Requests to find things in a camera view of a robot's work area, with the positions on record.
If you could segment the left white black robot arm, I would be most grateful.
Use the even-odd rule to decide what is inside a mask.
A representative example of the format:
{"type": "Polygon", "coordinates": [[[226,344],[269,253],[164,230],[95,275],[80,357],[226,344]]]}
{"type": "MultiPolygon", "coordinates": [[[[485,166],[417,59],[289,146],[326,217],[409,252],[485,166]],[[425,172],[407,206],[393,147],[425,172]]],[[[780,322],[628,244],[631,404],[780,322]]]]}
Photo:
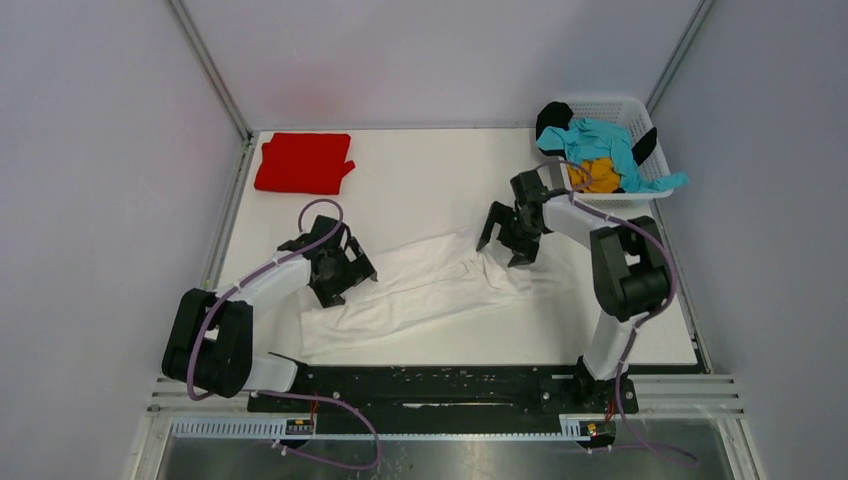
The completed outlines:
{"type": "Polygon", "coordinates": [[[272,391],[288,411],[309,401],[310,385],[288,357],[254,348],[255,324],[304,288],[324,308],[342,306],[345,293],[378,274],[343,221],[319,215],[310,231],[279,245],[256,270],[215,291],[193,288],[181,298],[161,370],[192,396],[231,398],[272,391]]]}

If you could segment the white t shirt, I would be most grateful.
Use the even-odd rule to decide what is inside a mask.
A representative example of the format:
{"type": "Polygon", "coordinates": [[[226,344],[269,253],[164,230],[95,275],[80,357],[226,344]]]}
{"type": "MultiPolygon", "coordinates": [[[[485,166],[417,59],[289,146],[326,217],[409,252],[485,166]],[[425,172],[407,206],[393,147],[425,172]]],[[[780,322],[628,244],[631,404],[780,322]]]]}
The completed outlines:
{"type": "Polygon", "coordinates": [[[477,251],[475,245],[475,229],[467,226],[376,254],[377,280],[344,293],[341,306],[323,307],[314,294],[301,293],[303,355],[370,346],[468,314],[538,305],[575,288],[572,264],[558,252],[512,266],[507,248],[490,243],[477,251]]]}

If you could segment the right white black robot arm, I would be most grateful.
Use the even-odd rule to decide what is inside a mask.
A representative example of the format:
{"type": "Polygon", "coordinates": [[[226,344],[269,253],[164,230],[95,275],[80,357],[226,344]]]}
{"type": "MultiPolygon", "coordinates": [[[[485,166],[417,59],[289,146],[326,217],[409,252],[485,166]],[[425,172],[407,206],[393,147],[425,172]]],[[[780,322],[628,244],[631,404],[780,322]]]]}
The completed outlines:
{"type": "Polygon", "coordinates": [[[576,364],[571,392],[579,407],[597,412],[623,390],[642,325],[676,294],[671,256],[649,216],[626,220],[605,213],[567,189],[549,189],[535,170],[517,174],[510,186],[513,203],[491,203],[476,248],[497,240],[511,252],[510,266],[525,266],[535,262],[542,236],[557,233],[589,251],[601,315],[576,364]]]}

